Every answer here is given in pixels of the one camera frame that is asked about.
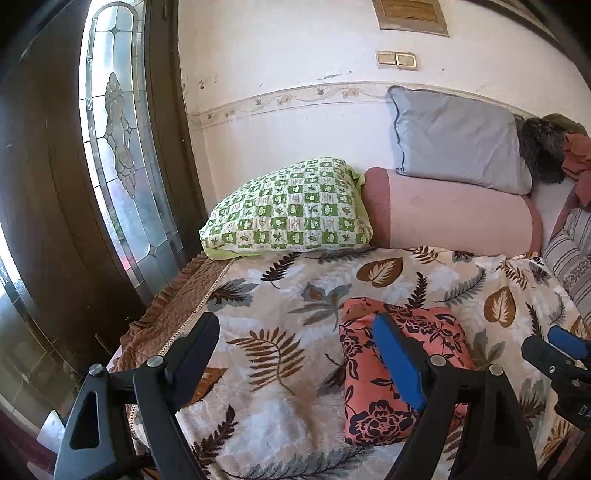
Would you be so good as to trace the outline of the salmon black floral garment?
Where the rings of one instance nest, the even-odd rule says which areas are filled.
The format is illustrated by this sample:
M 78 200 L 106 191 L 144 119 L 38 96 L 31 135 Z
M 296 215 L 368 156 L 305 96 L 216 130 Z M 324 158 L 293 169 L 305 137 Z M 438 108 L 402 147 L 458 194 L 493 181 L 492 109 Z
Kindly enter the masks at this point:
M 429 355 L 441 355 L 453 366 L 473 370 L 467 337 L 453 312 L 388 304 L 368 297 L 346 300 L 339 324 L 345 360 L 346 443 L 380 446 L 406 440 L 417 412 L 401 396 L 408 379 L 403 360 L 386 361 L 374 338 L 378 315 L 388 314 L 402 333 L 419 342 Z

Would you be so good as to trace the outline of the brown quilted bedspread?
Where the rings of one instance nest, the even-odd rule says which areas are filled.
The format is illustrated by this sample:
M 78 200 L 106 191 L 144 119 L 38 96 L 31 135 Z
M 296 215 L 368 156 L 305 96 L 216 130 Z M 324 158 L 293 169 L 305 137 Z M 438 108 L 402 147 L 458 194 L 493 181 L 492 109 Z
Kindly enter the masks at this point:
M 190 260 L 156 295 L 144 315 L 130 323 L 107 370 L 131 370 L 158 354 L 181 325 L 204 306 L 229 264 L 229 260 L 211 260 L 204 253 Z

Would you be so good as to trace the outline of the striped floral pillow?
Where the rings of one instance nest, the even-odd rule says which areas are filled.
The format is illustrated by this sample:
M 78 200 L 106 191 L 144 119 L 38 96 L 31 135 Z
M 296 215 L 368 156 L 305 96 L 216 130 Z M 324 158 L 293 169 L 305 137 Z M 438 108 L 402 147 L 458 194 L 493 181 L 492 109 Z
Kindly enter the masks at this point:
M 547 266 L 585 323 L 590 322 L 590 248 L 590 212 L 574 208 L 543 251 Z

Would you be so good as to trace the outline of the leaf print fleece blanket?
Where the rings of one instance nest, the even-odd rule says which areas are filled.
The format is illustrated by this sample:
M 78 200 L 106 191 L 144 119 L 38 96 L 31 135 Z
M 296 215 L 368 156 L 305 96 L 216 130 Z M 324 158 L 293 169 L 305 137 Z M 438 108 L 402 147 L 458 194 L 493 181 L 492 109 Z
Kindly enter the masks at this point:
M 229 260 L 228 269 L 165 347 L 206 312 L 221 334 L 199 386 L 177 419 L 211 479 L 381 479 L 402 442 L 346 443 L 346 300 L 446 307 L 477 369 L 503 367 L 539 462 L 571 425 L 554 410 L 548 379 L 522 359 L 529 336 L 555 325 L 590 335 L 544 258 L 478 256 L 439 248 L 290 253 Z

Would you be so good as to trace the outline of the pink bolster cushion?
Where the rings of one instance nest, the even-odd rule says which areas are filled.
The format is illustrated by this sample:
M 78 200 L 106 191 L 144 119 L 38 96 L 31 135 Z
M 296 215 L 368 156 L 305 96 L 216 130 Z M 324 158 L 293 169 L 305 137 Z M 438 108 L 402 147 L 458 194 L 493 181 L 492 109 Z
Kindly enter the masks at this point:
M 362 199 L 377 248 L 428 246 L 514 257 L 542 247 L 542 220 L 527 196 L 381 167 L 367 170 L 365 179 Z

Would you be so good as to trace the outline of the rust red cloth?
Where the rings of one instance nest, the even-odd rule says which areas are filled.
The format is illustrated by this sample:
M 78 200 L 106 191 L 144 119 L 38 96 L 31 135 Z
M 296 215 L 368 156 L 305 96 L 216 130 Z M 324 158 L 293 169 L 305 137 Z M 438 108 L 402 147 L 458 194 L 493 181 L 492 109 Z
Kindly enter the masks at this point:
M 581 206 L 589 210 L 591 202 L 591 139 L 579 133 L 566 133 L 563 151 L 563 171 L 575 182 L 575 193 Z

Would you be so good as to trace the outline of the stained glass door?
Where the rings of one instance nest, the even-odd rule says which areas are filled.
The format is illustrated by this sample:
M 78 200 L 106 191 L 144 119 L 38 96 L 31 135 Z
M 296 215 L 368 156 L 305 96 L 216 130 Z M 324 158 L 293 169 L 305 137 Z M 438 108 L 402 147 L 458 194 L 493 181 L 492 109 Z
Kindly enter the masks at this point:
M 1 5 L 1 230 L 15 306 L 75 371 L 200 249 L 176 1 Z

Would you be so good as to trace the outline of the black fuzzy garment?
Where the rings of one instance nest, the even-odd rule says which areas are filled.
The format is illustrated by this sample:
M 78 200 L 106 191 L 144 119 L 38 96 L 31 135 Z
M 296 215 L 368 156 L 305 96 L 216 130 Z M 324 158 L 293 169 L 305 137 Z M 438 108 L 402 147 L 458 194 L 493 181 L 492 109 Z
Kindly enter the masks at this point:
M 566 130 L 541 118 L 527 118 L 517 123 L 520 155 L 534 184 L 558 184 L 565 179 L 563 171 Z

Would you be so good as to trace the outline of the green checkered pillow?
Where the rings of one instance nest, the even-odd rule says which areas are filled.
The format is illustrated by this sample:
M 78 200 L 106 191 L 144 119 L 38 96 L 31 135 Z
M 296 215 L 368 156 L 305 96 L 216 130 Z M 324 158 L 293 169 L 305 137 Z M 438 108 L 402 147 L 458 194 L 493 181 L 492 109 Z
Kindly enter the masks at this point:
M 246 182 L 211 211 L 199 237 L 214 260 L 366 246 L 363 174 L 342 159 L 297 162 Z

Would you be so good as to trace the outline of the grey pillow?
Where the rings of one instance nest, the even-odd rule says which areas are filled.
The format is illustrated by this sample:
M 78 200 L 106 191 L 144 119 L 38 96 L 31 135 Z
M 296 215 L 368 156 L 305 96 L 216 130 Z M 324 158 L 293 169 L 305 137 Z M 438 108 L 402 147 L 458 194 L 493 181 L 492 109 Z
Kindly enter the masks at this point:
M 392 86 L 394 169 L 410 177 L 526 195 L 532 176 L 520 155 L 516 118 L 480 100 Z

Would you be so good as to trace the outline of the beige wall switch plate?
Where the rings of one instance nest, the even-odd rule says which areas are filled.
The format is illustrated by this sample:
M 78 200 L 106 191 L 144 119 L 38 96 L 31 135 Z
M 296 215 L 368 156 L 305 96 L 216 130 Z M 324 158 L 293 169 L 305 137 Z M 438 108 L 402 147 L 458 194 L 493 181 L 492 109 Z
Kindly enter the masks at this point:
M 415 54 L 397 51 L 377 51 L 380 67 L 396 67 L 399 70 L 417 71 L 418 60 Z

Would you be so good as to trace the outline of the framed wall picture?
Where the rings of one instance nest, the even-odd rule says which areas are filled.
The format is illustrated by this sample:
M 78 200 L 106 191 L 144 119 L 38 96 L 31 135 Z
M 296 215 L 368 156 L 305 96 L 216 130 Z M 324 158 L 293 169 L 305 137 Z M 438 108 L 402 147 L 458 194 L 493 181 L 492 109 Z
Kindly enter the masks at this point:
M 448 27 L 436 0 L 374 0 L 381 30 L 399 30 L 448 37 Z

